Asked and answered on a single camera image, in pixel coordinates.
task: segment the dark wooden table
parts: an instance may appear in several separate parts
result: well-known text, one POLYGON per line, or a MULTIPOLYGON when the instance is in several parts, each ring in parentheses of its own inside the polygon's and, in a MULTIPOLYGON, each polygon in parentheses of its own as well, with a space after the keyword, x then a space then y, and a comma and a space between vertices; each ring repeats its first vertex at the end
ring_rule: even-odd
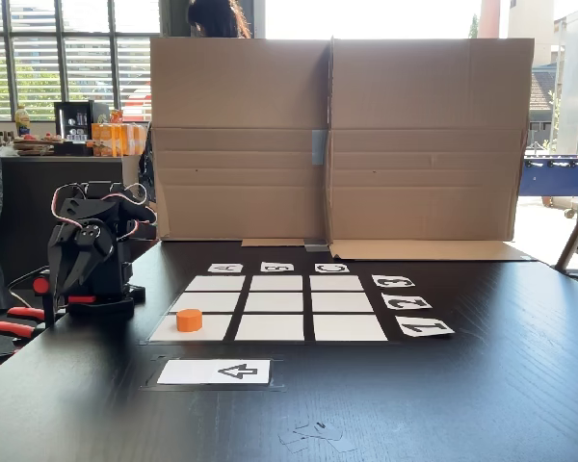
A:
POLYGON ((131 322, 64 318, 0 367, 0 462, 578 461, 577 282, 538 262, 349 263, 360 277, 411 278, 456 334, 369 346, 145 343, 210 263, 257 274, 263 261, 311 273, 331 260, 237 243, 149 250, 133 279, 147 303, 131 322), (275 358, 284 387, 142 389, 162 356, 275 358), (278 433, 304 418, 342 428, 357 450, 311 439, 292 454, 278 433))

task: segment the cardboard divider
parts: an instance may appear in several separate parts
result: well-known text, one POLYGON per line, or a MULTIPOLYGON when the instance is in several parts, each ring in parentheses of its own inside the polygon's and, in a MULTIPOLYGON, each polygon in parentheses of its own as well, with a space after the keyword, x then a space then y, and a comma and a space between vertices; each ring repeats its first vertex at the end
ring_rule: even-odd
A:
POLYGON ((422 240, 436 259, 441 241, 510 240, 532 56, 522 39, 333 40, 332 246, 373 240, 351 253, 374 258, 389 240, 385 259, 422 240))
POLYGON ((533 46, 154 38, 162 238, 525 257, 500 241, 513 234, 533 46))

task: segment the white card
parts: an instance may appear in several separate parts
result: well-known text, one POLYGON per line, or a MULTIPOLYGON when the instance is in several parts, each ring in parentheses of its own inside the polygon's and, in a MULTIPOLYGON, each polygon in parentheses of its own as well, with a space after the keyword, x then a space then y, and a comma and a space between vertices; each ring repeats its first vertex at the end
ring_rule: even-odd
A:
POLYGON ((375 315, 314 315, 315 339, 320 342, 385 342, 375 315))
POLYGON ((453 334, 445 322, 428 318, 404 318, 397 316, 396 321, 409 337, 430 337, 432 335, 453 334))
POLYGON ((317 272, 349 272, 347 265, 336 264, 336 263, 323 263, 315 265, 315 271, 317 272))
POLYGON ((403 296, 381 294, 387 308, 392 310, 421 310, 423 308, 433 308, 421 296, 403 296))
POLYGON ((220 341, 227 332, 231 315, 203 315, 203 327, 196 332, 177 330, 175 315, 165 316, 156 328, 151 342, 220 341))
POLYGON ((319 292, 311 296, 314 313, 373 313, 364 292, 319 292))
POLYGON ((304 300, 301 292, 251 292, 247 299, 245 312, 269 311, 275 313, 298 312, 304 310, 304 300))
POLYGON ((186 292, 240 292, 245 276, 197 276, 186 292))
POLYGON ((238 304, 239 292, 187 292, 173 304, 171 313, 182 310, 199 310, 202 313, 233 312, 238 304))
POLYGON ((159 385, 208 385, 215 383, 270 383, 269 359, 171 359, 159 385))
POLYGON ((415 284, 403 276, 373 276, 375 284, 379 287, 414 287, 415 284))
POLYGON ((219 263, 212 265, 208 272, 242 272, 243 267, 238 263, 219 263))
POLYGON ((250 289, 256 291, 301 291, 301 276, 253 276, 250 289))
POLYGON ((290 342, 304 340, 303 315, 249 315, 240 321, 235 340, 290 342))
POLYGON ((261 264, 261 272, 285 272, 293 271, 293 265, 290 263, 266 263, 261 264))
POLYGON ((363 292, 361 282, 357 276, 330 275, 310 276, 310 290, 312 291, 337 291, 337 292, 363 292))

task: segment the orange cylinder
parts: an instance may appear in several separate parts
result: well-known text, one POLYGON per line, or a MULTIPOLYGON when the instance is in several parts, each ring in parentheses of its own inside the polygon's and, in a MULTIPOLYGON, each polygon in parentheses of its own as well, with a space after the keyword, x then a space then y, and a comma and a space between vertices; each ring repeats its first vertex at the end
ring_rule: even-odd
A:
POLYGON ((182 310, 175 319, 180 332, 197 332, 203 327, 203 315, 199 310, 182 310))

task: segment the dark hair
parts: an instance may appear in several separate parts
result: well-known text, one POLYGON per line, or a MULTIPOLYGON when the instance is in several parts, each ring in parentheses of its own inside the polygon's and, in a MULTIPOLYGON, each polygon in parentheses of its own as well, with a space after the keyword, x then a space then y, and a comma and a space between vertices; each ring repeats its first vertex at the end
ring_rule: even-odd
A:
POLYGON ((250 39, 249 26, 237 0, 191 0, 188 20, 206 37, 250 39))

